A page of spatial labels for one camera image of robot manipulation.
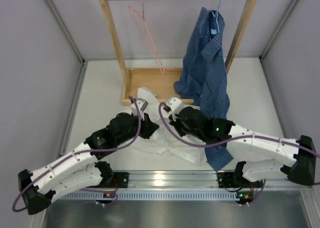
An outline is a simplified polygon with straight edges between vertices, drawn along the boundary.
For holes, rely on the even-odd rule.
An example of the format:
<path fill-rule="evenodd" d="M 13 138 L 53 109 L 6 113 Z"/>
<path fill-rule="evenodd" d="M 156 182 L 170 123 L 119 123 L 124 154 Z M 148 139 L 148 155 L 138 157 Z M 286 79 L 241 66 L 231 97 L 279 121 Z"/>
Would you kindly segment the pink wire hanger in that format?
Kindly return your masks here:
<path fill-rule="evenodd" d="M 156 43 L 152 37 L 151 31 L 149 29 L 147 19 L 145 16 L 145 2 L 141 0 L 141 12 L 138 12 L 132 5 L 128 6 L 130 14 L 134 19 L 134 22 L 140 32 L 142 39 L 144 40 L 145 44 L 147 45 L 152 58 L 154 59 L 160 73 L 165 75 L 166 69 L 163 65 L 163 62 L 159 56 L 159 52 L 156 46 Z"/>

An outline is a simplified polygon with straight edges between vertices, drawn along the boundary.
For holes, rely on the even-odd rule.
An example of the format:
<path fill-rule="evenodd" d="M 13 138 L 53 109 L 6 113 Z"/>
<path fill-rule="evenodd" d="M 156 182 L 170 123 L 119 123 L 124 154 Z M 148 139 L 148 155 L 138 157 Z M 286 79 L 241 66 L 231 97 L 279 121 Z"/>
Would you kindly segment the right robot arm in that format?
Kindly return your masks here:
<path fill-rule="evenodd" d="M 207 146 L 218 145 L 265 156 L 265 160 L 237 163 L 232 180 L 239 187 L 266 179 L 287 179 L 303 186 L 316 184 L 318 154 L 309 136 L 287 139 L 264 135 L 230 120 L 209 119 L 190 106 L 171 114 L 169 124 L 180 137 L 191 135 Z"/>

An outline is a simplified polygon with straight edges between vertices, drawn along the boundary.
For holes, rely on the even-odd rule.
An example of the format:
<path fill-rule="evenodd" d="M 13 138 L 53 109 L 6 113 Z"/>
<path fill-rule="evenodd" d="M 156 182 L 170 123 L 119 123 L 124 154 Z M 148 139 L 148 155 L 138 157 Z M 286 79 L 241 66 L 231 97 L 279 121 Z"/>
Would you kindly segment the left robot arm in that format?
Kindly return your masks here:
<path fill-rule="evenodd" d="M 114 172 L 102 159 L 128 147 L 138 137 L 149 139 L 159 127 L 147 113 L 139 116 L 121 112 L 66 155 L 37 170 L 22 170 L 18 188 L 24 210 L 35 215 L 68 193 L 86 187 L 109 187 Z"/>

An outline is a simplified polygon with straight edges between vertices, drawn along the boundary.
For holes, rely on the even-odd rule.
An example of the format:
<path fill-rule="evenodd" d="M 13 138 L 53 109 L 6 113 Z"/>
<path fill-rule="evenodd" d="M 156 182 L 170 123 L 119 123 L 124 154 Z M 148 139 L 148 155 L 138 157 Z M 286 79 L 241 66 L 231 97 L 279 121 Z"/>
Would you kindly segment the white shirt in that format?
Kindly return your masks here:
<path fill-rule="evenodd" d="M 189 146 L 178 141 L 165 128 L 158 112 L 160 102 L 151 90 L 141 87 L 137 90 L 137 97 L 147 101 L 148 105 L 144 112 L 149 115 L 153 123 L 159 125 L 159 129 L 149 139 L 138 137 L 133 143 L 133 147 L 154 156 L 175 155 L 197 166 L 207 161 L 203 148 Z"/>

